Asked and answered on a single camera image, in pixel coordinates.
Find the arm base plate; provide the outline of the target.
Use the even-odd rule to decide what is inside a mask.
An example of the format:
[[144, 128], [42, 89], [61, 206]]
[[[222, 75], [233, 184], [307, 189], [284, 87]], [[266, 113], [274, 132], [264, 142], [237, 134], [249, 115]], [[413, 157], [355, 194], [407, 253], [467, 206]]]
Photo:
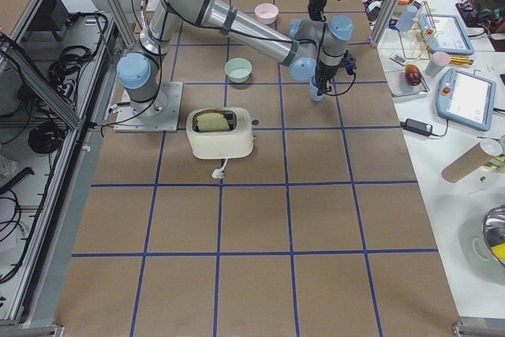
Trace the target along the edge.
[[129, 94], [124, 90], [122, 102], [127, 102], [128, 105], [118, 108], [114, 130], [125, 133], [175, 133], [178, 128], [182, 92], [182, 81], [163, 81], [156, 101], [137, 116], [141, 112], [140, 104], [131, 104]]

